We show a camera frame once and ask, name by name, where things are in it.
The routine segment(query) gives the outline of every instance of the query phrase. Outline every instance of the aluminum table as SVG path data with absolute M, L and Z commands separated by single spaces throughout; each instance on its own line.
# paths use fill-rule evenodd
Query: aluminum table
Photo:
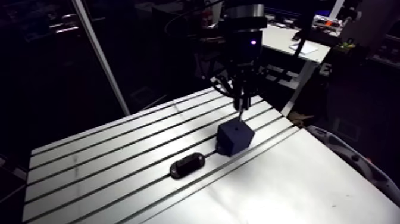
M 400 209 L 260 97 L 255 131 L 233 157 L 215 153 L 237 116 L 209 88 L 32 151 L 25 223 L 400 223 Z M 205 166 L 175 180 L 194 152 Z

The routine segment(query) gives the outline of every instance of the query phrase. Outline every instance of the white desk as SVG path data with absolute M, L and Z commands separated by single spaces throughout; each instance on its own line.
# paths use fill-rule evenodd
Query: white desk
M 293 55 L 295 53 L 295 51 L 290 49 L 289 46 L 294 43 L 292 38 L 298 30 L 279 28 L 274 25 L 268 25 L 267 28 L 261 30 L 263 46 L 289 55 Z M 312 41 L 306 41 L 306 43 L 318 48 L 318 50 L 305 55 L 299 54 L 299 58 L 321 63 L 330 51 L 329 46 Z
M 338 156 L 260 97 L 252 102 L 243 119 L 255 136 L 232 158 L 214 152 L 215 133 L 237 113 L 213 89 L 33 150 L 23 220 L 399 223 L 400 209 Z M 194 152 L 205 166 L 169 177 Z
M 262 45 L 264 47 L 282 52 L 284 54 L 293 55 L 295 53 L 294 50 L 290 49 L 289 46 L 293 44 L 292 38 L 294 37 L 297 30 L 294 29 L 286 29 L 286 28 L 279 28 L 274 25 L 268 25 L 267 28 L 261 29 L 262 30 Z M 299 78 L 296 81 L 298 84 L 290 82 L 290 88 L 292 86 L 297 86 L 293 96 L 287 102 L 281 113 L 287 116 L 290 110 L 293 108 L 294 103 L 299 96 L 302 88 L 304 87 L 305 83 L 314 73 L 314 69 L 325 59 L 326 55 L 330 51 L 329 46 L 325 46 L 319 43 L 306 41 L 307 44 L 317 47 L 318 50 L 311 52 L 309 54 L 299 54 L 299 58 L 305 60 L 304 66 L 300 71 Z M 285 84 L 284 80 L 279 82 L 282 85 L 288 86 Z

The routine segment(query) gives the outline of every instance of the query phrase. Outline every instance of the metal extrusion rail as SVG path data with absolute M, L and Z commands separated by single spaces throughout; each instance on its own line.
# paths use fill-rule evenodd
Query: metal extrusion rail
M 248 223 L 276 223 L 271 218 L 282 211 L 324 223 L 320 215 L 336 217 L 340 210 L 331 206 L 339 202 L 357 206 L 353 211 L 374 210 L 365 214 L 374 217 L 368 223 L 400 220 L 390 200 L 260 97 L 242 117 L 255 131 L 250 147 L 231 158 L 216 154 L 218 125 L 237 115 L 232 99 L 209 88 L 35 149 L 23 222 L 246 223 L 251 214 L 263 217 Z M 169 177 L 170 165 L 194 152 L 206 156 L 205 166 L 179 180 Z M 357 200 L 318 206 L 327 195 L 355 194 L 353 189 Z M 316 197 L 304 201 L 310 192 Z M 360 221 L 343 217 L 331 220 Z

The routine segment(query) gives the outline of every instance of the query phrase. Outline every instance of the dark blue cube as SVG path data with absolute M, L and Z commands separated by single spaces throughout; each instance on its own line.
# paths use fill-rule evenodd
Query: dark blue cube
M 218 126 L 216 150 L 221 155 L 233 156 L 248 148 L 254 131 L 237 117 Z

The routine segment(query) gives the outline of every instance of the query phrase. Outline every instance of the vertical metal pole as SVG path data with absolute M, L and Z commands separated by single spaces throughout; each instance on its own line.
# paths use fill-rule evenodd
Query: vertical metal pole
M 317 67 L 316 63 L 313 61 L 306 61 L 304 63 L 303 68 L 299 74 L 299 85 L 297 86 L 295 92 L 293 93 L 292 97 L 290 98 L 289 102 L 286 103 L 285 107 L 283 107 L 282 111 L 280 112 L 285 117 L 287 117 L 290 111 L 293 109 L 295 105 L 295 101 L 297 97 L 299 97 L 300 92 L 302 91 L 304 85 L 307 83 L 308 79 L 313 75 L 315 68 Z
M 97 40 L 96 34 L 93 31 L 92 24 L 90 23 L 88 14 L 86 13 L 86 10 L 82 4 L 82 0 L 72 0 L 72 3 L 74 4 L 74 8 L 79 16 L 83 28 L 85 29 L 86 34 L 90 42 L 92 43 L 93 49 L 96 52 L 97 58 L 100 61 L 104 73 L 107 76 L 107 79 L 112 87 L 112 90 L 114 91 L 115 96 L 117 97 L 118 102 L 120 103 L 122 111 L 124 112 L 125 116 L 130 115 L 128 106 L 126 105 L 124 97 L 121 94 L 120 88 L 118 87 L 118 84 L 115 81 L 113 72 L 110 69 L 110 65 L 108 65 L 107 59 L 105 58 L 103 50 L 101 49 L 101 46 L 99 44 L 99 40 Z
M 332 11 L 329 14 L 329 19 L 334 20 L 339 14 L 340 9 L 342 9 L 345 0 L 336 0 L 335 5 L 332 8 Z

